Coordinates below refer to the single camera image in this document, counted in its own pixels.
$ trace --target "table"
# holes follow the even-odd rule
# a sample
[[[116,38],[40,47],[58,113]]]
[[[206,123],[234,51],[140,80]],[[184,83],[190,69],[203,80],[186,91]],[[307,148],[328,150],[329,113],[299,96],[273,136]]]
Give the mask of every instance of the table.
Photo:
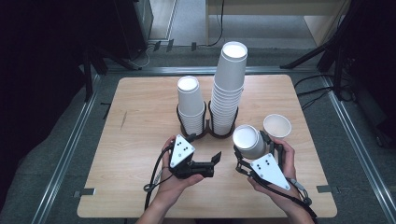
[[[318,46],[332,35],[339,18],[346,13],[349,0],[227,0],[223,15],[304,16]],[[221,15],[220,0],[205,0],[206,44],[209,44],[209,16]]]
[[[197,78],[208,102],[213,77]],[[161,148],[169,136],[181,133],[176,114],[178,80],[120,80],[85,185],[95,193],[81,197],[80,217],[140,217],[143,213],[143,186],[149,182]],[[297,177],[313,200],[312,208],[319,217],[334,217],[337,209],[332,194],[317,191],[317,186],[328,183],[290,77],[246,76],[236,126],[250,124],[261,129],[265,116],[272,113],[290,119],[293,129],[285,140],[296,150]],[[253,190],[247,178],[235,171],[231,137],[218,139],[207,134],[192,144],[195,161],[210,161],[219,151],[221,161],[214,177],[186,189],[167,217],[285,217],[269,197]]]

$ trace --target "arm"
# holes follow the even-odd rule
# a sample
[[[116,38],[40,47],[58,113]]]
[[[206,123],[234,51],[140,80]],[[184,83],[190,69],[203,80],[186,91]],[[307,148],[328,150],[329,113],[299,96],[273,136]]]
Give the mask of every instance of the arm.
[[[274,142],[277,144],[282,144],[283,148],[285,149],[285,158],[283,160],[283,174],[288,178],[297,179],[296,169],[294,167],[294,148],[292,148],[287,142],[282,140],[274,139]],[[286,216],[288,216],[290,224],[314,223],[311,216],[297,203],[294,203],[285,197],[277,195],[276,193],[273,193],[272,191],[263,188],[250,177],[247,179],[247,181],[253,186],[255,190],[268,195],[271,200],[285,212]],[[284,190],[275,185],[271,185],[271,188],[288,194],[289,196],[292,196],[294,198],[301,199],[298,190],[295,188],[291,188],[290,190]]]
[[[170,137],[163,149],[166,148],[171,141],[174,141],[175,137]],[[161,174],[161,180],[165,180],[172,174],[168,170],[169,164],[169,152],[163,154],[163,172]],[[184,189],[189,186],[192,186],[201,180],[204,177],[201,175],[192,175],[187,179],[177,179],[172,176],[168,180],[161,183],[158,188],[157,194],[149,205],[148,209],[143,213],[143,215],[137,220],[138,224],[158,224],[163,222],[163,218],[165,217],[168,210],[177,202],[178,197],[180,197],[181,193]]]

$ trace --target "person's left hand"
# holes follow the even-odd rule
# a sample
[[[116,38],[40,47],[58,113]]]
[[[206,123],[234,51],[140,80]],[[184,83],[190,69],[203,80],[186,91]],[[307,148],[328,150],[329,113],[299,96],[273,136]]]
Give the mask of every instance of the person's left hand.
[[[171,141],[175,141],[175,139],[175,136],[171,136],[163,146],[163,150],[169,146]],[[161,181],[172,175],[168,166],[169,151],[163,154],[163,172],[161,174]],[[168,180],[161,183],[154,200],[169,208],[176,203],[178,197],[181,195],[184,189],[197,184],[203,179],[204,177],[201,175],[192,175],[187,179],[177,179],[175,176],[172,176]]]

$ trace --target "metal floor track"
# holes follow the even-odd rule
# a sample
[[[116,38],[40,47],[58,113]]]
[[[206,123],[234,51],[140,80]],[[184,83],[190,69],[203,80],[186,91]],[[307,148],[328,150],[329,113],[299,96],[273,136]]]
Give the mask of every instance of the metal floor track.
[[[151,67],[145,68],[139,71],[125,72],[125,69],[113,68],[111,73],[123,73],[127,74],[128,77],[156,77],[156,76],[183,76],[183,75],[213,75],[216,72],[215,66],[203,66],[203,67]],[[305,75],[320,75],[315,66],[300,66],[294,69],[280,69],[278,66],[248,66],[247,75],[269,75],[269,74],[305,74]],[[87,102],[81,111],[81,114],[76,123],[75,129],[70,135],[70,139],[64,149],[64,154],[59,160],[58,166],[52,176],[52,179],[48,183],[45,194],[42,198],[40,205],[38,206],[35,217],[32,223],[45,223],[45,220],[50,212],[53,201],[55,200],[56,194],[59,187],[62,184],[64,174],[73,156],[74,149],[78,142],[79,136],[81,135],[82,129],[84,128],[85,121],[90,115],[92,105],[96,98],[98,87],[100,86],[100,78],[96,76],[93,82],[94,93],[89,102]],[[323,86],[329,87],[332,82],[329,78],[323,78]],[[389,223],[396,223],[396,206],[393,201],[389,189],[385,185],[380,173],[377,171],[370,155],[361,141],[357,130],[355,129],[347,110],[342,102],[339,102],[335,95],[330,92],[329,97],[331,98],[334,110],[338,114],[346,133],[348,134],[349,140],[355,150],[356,155],[359,158],[363,171],[366,173],[367,178],[375,192],[375,195],[387,217]]]

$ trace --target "wooden tabletop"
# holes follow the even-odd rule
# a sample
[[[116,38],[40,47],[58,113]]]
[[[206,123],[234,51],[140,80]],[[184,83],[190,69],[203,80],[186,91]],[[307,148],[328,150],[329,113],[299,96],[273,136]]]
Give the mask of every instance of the wooden tabletop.
[[[205,101],[211,98],[213,77],[197,77]],[[181,133],[177,119],[177,81],[180,77],[127,77],[117,87],[105,128],[85,185],[94,195],[83,195],[80,217],[140,217],[155,161],[164,142]],[[285,140],[296,150],[298,181],[312,199],[319,217],[334,217],[337,209],[318,159],[303,111],[289,76],[246,76],[235,125],[262,129],[269,114],[290,120]],[[285,217],[269,197],[255,191],[247,177],[235,171],[233,140],[210,134],[195,140],[194,161],[210,161],[221,151],[213,178],[186,189],[167,217]]]

